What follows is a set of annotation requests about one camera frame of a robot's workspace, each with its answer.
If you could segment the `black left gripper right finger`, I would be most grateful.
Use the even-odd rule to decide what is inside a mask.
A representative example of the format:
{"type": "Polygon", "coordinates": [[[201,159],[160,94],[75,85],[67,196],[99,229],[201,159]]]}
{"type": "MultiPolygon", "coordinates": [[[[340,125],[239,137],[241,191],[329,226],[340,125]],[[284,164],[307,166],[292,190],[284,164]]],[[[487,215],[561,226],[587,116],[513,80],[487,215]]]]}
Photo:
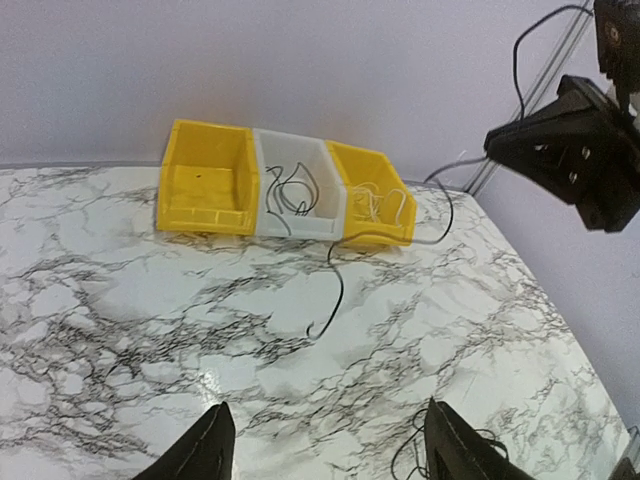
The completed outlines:
{"type": "Polygon", "coordinates": [[[446,402],[433,397],[424,440],[430,479],[533,480],[511,463],[503,442],[483,436],[446,402]]]}

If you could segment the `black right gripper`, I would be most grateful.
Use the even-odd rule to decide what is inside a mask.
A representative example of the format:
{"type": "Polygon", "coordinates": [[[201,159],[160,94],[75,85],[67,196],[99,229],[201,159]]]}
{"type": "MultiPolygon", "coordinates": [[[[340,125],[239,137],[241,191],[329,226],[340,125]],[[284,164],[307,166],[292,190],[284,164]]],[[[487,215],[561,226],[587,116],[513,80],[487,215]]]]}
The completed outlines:
{"type": "Polygon", "coordinates": [[[576,207],[591,231],[639,212],[639,130],[591,80],[565,75],[557,99],[487,133],[487,157],[576,207]]]}

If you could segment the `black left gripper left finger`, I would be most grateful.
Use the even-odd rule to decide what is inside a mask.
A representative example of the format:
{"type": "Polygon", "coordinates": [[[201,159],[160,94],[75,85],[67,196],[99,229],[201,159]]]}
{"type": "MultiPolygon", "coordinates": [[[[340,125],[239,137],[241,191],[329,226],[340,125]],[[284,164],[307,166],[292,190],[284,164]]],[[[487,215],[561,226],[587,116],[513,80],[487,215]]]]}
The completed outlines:
{"type": "Polygon", "coordinates": [[[213,405],[133,480],[230,480],[235,434],[228,404],[213,405]]]}

